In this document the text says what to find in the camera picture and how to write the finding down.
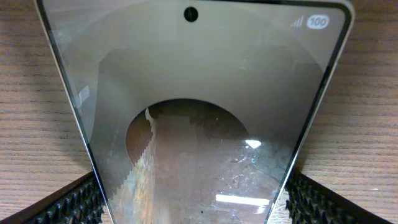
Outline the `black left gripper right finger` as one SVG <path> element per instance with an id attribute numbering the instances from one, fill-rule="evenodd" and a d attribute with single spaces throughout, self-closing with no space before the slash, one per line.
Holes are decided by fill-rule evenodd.
<path id="1" fill-rule="evenodd" d="M 292 223 L 392 224 L 361 208 L 301 173 L 291 173 L 285 184 L 285 209 Z"/>

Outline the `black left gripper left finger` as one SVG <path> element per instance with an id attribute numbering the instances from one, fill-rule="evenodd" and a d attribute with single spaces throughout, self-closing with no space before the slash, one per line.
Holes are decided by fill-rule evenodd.
<path id="1" fill-rule="evenodd" d="M 99 224 L 104 206 L 100 186 L 90 172 L 1 220 L 1 224 Z"/>

